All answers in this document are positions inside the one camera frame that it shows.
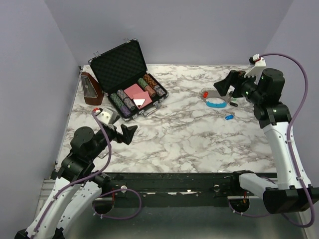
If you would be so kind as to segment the blue silver carabiner keyring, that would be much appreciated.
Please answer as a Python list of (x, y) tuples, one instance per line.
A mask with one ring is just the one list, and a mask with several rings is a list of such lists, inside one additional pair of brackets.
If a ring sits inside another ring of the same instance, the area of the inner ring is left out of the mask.
[[(208, 92), (208, 97), (203, 97), (204, 92)], [(214, 88), (204, 88), (199, 92), (200, 98), (205, 102), (206, 106), (210, 108), (222, 109), (227, 107), (230, 99), (230, 95), (227, 93), (226, 96), (220, 96), (218, 91)]]

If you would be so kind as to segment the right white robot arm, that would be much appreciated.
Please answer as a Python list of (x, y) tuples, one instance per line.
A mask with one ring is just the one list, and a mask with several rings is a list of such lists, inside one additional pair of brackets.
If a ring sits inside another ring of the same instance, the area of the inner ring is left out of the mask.
[(251, 171), (237, 171), (229, 183), (230, 191), (241, 195), (249, 191), (261, 198), (270, 214), (303, 212), (319, 200), (319, 189), (313, 187), (305, 173), (295, 143), (290, 111), (280, 102), (285, 78), (281, 71), (266, 68), (259, 82), (245, 77), (244, 71), (232, 70), (225, 79), (214, 83), (221, 96), (233, 87), (232, 97), (244, 97), (254, 106), (254, 116), (270, 145), (277, 171), (275, 184)]

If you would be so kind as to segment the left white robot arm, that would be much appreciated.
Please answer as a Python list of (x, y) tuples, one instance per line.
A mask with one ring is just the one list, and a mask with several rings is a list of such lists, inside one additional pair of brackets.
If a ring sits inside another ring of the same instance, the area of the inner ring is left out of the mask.
[(117, 132), (113, 124), (119, 115), (110, 110), (94, 109), (92, 116), (100, 130), (83, 126), (74, 132), (70, 152), (61, 163), (50, 195), (31, 225), (18, 231), (15, 238), (63, 239), (97, 197), (127, 191), (124, 186), (115, 188), (102, 170), (94, 172), (94, 160), (105, 148), (112, 150), (111, 141), (129, 145), (138, 127), (123, 124), (122, 132)]

